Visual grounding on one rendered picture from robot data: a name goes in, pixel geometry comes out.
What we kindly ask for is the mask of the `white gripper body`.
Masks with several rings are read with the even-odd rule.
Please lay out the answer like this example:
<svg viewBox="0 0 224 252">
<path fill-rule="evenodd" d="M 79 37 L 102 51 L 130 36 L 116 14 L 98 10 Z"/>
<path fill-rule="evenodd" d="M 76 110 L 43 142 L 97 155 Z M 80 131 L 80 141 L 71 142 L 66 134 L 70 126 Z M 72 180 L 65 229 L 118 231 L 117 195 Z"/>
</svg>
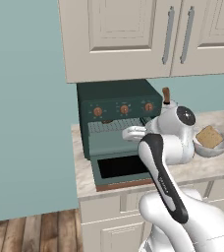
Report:
<svg viewBox="0 0 224 252">
<path fill-rule="evenodd" d="M 146 133 L 143 126 L 131 126 L 123 130 L 122 137 L 125 141 L 139 142 Z"/>
</svg>

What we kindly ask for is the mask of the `grey toaster oven rack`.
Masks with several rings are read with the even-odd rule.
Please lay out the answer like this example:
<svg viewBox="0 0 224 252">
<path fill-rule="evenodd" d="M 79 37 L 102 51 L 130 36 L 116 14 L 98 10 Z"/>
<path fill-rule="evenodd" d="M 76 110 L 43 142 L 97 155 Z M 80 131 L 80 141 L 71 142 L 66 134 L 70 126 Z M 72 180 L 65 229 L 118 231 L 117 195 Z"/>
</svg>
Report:
<svg viewBox="0 0 224 252">
<path fill-rule="evenodd" d="M 151 120 L 151 117 L 118 119 L 109 123 L 89 122 L 88 131 L 90 133 L 123 131 L 131 126 L 144 126 L 149 120 Z"/>
</svg>

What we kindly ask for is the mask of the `dark green toaster oven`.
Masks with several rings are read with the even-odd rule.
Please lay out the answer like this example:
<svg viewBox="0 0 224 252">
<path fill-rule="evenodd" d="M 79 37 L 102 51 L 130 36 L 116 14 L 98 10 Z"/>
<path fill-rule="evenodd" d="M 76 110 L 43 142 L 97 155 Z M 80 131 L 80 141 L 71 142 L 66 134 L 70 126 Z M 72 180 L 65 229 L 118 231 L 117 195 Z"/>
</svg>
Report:
<svg viewBox="0 0 224 252">
<path fill-rule="evenodd" d="M 101 142 L 106 137 L 119 147 L 123 143 L 122 131 L 90 133 L 89 122 L 109 123 L 113 120 L 158 116 L 161 112 L 162 95 L 146 80 L 106 81 L 77 83 L 79 120 L 83 141 L 84 157 L 90 159 L 98 146 L 98 134 L 102 134 Z M 144 106 L 151 102 L 152 111 L 146 111 Z M 120 107 L 127 105 L 129 112 L 122 114 Z M 95 116 L 93 110 L 102 108 L 102 114 Z"/>
</svg>

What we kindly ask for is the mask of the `green toaster oven door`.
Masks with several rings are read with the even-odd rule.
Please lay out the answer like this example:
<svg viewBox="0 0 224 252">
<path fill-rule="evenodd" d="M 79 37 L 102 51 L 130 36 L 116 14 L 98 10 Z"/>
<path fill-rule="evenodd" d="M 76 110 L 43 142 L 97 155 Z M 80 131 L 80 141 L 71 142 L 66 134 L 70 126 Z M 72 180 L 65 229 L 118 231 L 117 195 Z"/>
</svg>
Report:
<svg viewBox="0 0 224 252">
<path fill-rule="evenodd" d="M 97 192 L 152 184 L 145 165 L 134 153 L 125 157 L 93 156 L 90 162 Z"/>
</svg>

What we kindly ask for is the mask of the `toasted bread slice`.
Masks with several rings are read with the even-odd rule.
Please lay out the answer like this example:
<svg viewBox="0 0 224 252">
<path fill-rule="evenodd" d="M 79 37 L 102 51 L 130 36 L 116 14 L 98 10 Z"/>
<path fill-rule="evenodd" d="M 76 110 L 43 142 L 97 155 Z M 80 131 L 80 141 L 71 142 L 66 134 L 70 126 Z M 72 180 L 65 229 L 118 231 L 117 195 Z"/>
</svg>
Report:
<svg viewBox="0 0 224 252">
<path fill-rule="evenodd" d="M 196 134 L 196 139 L 206 148 L 213 149 L 218 146 L 223 138 L 211 125 L 206 126 Z"/>
</svg>

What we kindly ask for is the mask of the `grey bowl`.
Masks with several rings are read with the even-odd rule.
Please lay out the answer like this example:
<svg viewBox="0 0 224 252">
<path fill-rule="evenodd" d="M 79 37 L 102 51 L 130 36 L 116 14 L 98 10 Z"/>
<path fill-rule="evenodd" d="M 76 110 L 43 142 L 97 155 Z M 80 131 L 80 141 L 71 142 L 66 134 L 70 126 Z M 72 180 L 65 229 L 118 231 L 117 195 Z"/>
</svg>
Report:
<svg viewBox="0 0 224 252">
<path fill-rule="evenodd" d="M 197 139 L 196 137 L 193 137 L 194 145 L 195 145 L 195 151 L 196 153 L 203 157 L 203 158 L 213 158 L 220 156 L 224 153 L 224 132 L 218 131 L 218 133 L 223 138 L 223 141 L 218 144 L 213 149 L 204 147 Z"/>
</svg>

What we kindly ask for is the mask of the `cream drawer front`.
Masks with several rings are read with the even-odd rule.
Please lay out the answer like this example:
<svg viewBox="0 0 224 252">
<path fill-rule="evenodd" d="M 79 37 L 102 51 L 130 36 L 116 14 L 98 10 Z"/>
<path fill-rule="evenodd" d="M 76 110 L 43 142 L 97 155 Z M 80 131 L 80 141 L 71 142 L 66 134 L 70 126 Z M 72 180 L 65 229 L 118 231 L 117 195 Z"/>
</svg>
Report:
<svg viewBox="0 0 224 252">
<path fill-rule="evenodd" d="M 195 185 L 202 198 L 224 211 L 224 179 L 215 180 L 211 187 L 208 187 L 208 182 L 202 182 Z"/>
<path fill-rule="evenodd" d="M 122 195 L 103 195 L 101 198 L 80 200 L 82 223 L 104 221 L 139 213 L 140 198 L 144 192 Z"/>
</svg>

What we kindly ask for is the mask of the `cream base cupboard door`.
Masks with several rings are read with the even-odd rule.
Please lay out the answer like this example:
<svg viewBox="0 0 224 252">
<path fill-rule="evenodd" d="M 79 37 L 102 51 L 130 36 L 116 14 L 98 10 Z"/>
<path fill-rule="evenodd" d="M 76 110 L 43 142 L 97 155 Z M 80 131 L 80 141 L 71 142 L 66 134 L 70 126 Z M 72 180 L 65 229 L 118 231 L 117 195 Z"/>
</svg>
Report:
<svg viewBox="0 0 224 252">
<path fill-rule="evenodd" d="M 84 252 L 139 252 L 151 224 L 140 215 L 82 225 Z"/>
</svg>

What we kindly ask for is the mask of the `wide cream wall cupboard door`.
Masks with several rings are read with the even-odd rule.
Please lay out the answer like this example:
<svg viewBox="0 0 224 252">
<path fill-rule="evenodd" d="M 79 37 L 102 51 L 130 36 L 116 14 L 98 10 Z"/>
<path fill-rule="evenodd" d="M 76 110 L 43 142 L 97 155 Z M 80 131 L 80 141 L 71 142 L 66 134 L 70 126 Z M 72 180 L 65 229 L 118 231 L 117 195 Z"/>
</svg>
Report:
<svg viewBox="0 0 224 252">
<path fill-rule="evenodd" d="M 182 0 L 58 0 L 69 83 L 168 77 Z M 175 16 L 162 63 L 168 11 Z"/>
</svg>

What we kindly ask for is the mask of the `narrow cream wall cupboard door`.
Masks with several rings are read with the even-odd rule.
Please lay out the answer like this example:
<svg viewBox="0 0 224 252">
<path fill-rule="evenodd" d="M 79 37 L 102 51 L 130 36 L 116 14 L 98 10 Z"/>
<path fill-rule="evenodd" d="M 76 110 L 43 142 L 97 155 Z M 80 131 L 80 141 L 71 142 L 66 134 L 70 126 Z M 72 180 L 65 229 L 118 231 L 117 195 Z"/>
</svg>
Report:
<svg viewBox="0 0 224 252">
<path fill-rule="evenodd" d="M 180 63 L 188 11 L 195 6 L 193 28 L 184 64 Z M 171 75 L 224 74 L 224 0 L 183 0 Z"/>
</svg>

